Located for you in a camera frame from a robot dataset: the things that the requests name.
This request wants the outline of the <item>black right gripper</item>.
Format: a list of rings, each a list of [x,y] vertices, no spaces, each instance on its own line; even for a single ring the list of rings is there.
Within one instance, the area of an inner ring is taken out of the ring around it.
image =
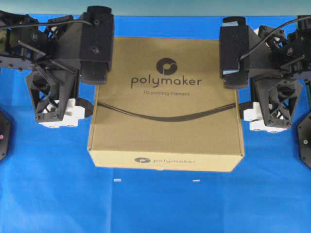
[[[248,33],[244,17],[225,17],[219,42],[225,88],[247,88],[250,81],[251,101],[239,104],[240,117],[250,130],[278,133],[291,128],[302,91],[302,26],[288,35],[265,26]]]

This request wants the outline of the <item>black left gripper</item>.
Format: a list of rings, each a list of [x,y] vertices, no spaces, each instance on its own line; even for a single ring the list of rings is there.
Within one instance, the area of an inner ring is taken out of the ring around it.
[[[109,7],[89,6],[82,25],[79,75],[85,84],[106,84],[112,67],[114,15]],[[48,20],[45,31],[30,27],[31,70],[26,77],[36,123],[47,128],[76,127],[93,115],[94,105],[78,97],[78,70],[56,61],[59,39],[74,23],[72,15]]]

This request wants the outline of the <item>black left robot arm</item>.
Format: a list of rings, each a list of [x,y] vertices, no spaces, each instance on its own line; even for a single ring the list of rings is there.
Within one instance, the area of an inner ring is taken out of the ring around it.
[[[0,14],[0,65],[28,70],[26,83],[35,121],[48,128],[76,127],[93,104],[78,96],[79,84],[104,85],[112,67],[114,15],[90,6],[78,19],[39,22],[29,15]]]

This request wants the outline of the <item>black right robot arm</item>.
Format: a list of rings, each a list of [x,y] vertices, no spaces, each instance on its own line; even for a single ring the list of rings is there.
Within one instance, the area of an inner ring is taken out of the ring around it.
[[[302,91],[311,77],[311,18],[298,16],[293,33],[283,26],[260,26],[244,17],[226,17],[220,28],[220,73],[227,89],[249,88],[251,100],[240,105],[252,131],[278,133],[292,126]]]

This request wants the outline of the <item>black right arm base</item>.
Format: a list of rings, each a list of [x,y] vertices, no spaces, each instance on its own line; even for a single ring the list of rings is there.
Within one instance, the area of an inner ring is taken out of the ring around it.
[[[311,114],[298,124],[297,127],[300,160],[311,168]]]

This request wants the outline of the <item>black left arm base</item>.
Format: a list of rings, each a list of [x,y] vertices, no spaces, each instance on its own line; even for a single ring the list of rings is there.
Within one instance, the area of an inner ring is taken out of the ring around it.
[[[13,119],[4,110],[0,109],[0,162],[3,162],[10,151]]]

